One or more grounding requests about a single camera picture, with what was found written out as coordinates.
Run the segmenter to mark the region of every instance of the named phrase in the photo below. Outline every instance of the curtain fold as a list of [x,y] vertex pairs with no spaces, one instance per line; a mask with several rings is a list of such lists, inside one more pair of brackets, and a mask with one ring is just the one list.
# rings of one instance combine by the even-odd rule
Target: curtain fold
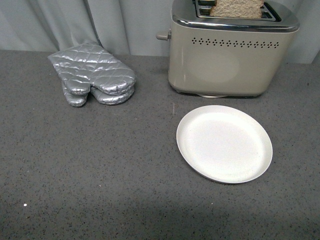
[[102,46],[112,54],[130,54],[119,0],[87,0]]
[[[285,61],[318,63],[320,1],[273,1],[285,5],[300,21]],[[168,56],[170,43],[155,36],[169,30],[172,2],[0,0],[0,49],[55,52],[100,40],[112,54]]]

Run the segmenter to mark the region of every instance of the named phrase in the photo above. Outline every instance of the toaster base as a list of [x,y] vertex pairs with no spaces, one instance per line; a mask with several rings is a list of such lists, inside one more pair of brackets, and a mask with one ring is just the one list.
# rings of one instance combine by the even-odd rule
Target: toaster base
[[257,97],[263,92],[248,92],[248,93],[234,93],[234,92],[199,92],[199,91],[192,91],[192,90],[186,90],[186,89],[180,89],[170,83],[171,87],[179,94],[196,94],[200,97],[207,98],[207,99],[215,99],[215,98],[224,98],[224,97]]

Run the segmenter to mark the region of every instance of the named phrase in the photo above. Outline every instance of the bread slice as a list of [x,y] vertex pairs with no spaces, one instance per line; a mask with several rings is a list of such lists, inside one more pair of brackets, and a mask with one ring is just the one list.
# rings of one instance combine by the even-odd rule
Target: bread slice
[[264,0],[216,0],[210,16],[221,18],[259,19]]

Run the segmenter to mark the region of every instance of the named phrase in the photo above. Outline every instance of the toaster vent hole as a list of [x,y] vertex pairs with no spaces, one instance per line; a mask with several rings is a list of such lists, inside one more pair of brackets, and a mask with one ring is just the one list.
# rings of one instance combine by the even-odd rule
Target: toaster vent hole
[[205,46],[215,46],[215,47],[246,47],[254,49],[276,49],[279,47],[279,42],[266,42],[266,41],[241,41],[241,40],[225,40],[225,39],[210,39],[210,38],[196,38],[191,40],[192,44],[199,44]]

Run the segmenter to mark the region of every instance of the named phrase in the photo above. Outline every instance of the quilted oven mitt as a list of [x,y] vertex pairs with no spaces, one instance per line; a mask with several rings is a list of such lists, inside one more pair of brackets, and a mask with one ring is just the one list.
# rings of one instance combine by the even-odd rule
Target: quilted oven mitt
[[62,80],[68,103],[80,107],[89,92],[101,104],[120,104],[134,93],[132,69],[95,42],[81,44],[48,57]]

